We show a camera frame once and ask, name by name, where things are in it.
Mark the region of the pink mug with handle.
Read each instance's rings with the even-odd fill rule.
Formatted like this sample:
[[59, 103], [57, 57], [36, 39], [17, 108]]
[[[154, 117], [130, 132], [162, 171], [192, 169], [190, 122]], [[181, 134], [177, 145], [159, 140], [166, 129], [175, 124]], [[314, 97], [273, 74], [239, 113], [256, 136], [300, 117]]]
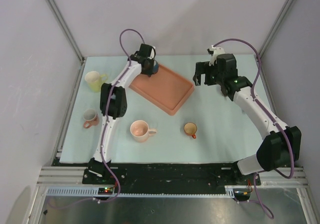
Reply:
[[88, 109], [83, 113], [83, 127], [88, 129], [92, 126], [97, 126], [100, 122], [98, 113], [94, 109]]

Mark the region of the small orange mug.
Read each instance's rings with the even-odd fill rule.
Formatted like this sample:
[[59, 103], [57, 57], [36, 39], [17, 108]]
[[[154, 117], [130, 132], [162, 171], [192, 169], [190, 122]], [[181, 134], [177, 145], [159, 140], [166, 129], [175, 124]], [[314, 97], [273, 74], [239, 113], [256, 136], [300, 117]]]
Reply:
[[184, 125], [183, 127], [183, 130], [184, 130], [184, 133], [187, 135], [187, 136], [190, 136], [192, 137], [193, 139], [196, 138], [196, 132], [198, 130], [197, 126], [195, 123], [193, 122], [188, 122]]

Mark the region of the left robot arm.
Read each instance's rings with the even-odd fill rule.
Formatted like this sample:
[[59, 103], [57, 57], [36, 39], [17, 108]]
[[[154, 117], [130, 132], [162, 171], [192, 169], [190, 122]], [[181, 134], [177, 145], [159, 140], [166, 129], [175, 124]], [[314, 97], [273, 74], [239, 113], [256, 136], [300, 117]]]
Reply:
[[88, 163], [88, 171], [99, 183], [107, 183], [111, 172], [105, 164], [111, 161], [112, 137], [116, 124], [127, 111], [126, 88], [140, 74], [151, 77], [156, 74], [159, 64], [155, 60], [156, 49], [149, 44], [141, 44], [140, 49], [127, 59], [123, 71], [111, 83], [105, 83], [100, 90], [100, 110], [102, 113], [101, 132], [93, 157]]

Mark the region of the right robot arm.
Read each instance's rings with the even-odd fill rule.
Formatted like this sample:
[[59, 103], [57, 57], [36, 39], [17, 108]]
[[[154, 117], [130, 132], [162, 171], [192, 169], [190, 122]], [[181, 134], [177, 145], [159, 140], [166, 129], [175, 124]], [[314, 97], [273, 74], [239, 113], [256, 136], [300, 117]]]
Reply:
[[300, 157], [300, 129], [290, 127], [265, 106], [248, 78], [238, 75], [237, 60], [233, 54], [215, 55], [211, 52], [211, 55], [210, 61], [195, 64], [195, 85], [201, 85], [202, 76], [205, 85], [219, 85], [222, 94], [247, 114], [262, 138], [262, 144], [254, 155], [234, 162], [232, 181], [241, 185], [250, 174], [277, 171], [284, 165], [293, 167]]

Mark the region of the yellow faceted mug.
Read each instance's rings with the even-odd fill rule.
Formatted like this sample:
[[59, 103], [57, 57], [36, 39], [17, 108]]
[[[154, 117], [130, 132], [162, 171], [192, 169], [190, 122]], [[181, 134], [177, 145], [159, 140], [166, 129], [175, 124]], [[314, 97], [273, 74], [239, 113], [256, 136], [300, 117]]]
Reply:
[[100, 92], [101, 86], [107, 81], [108, 76], [97, 71], [90, 71], [84, 78], [92, 92]]

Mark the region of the large peach mug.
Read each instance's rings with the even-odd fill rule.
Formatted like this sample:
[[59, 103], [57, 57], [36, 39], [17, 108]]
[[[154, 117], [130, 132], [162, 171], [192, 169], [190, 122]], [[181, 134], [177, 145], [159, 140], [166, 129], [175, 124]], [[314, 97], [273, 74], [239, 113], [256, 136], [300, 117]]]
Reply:
[[133, 139], [143, 143], [157, 133], [157, 129], [150, 128], [148, 123], [143, 120], [134, 121], [130, 126], [130, 133]]

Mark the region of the dark blue mug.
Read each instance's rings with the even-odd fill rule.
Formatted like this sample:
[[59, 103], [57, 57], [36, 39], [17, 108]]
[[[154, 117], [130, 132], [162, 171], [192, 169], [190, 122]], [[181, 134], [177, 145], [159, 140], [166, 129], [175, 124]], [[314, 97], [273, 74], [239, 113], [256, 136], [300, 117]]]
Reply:
[[158, 62], [156, 61], [156, 60], [154, 60], [153, 61], [153, 68], [152, 68], [152, 75], [154, 75], [154, 74], [156, 74], [157, 72], [158, 72], [158, 70], [159, 70], [159, 64], [158, 64]]

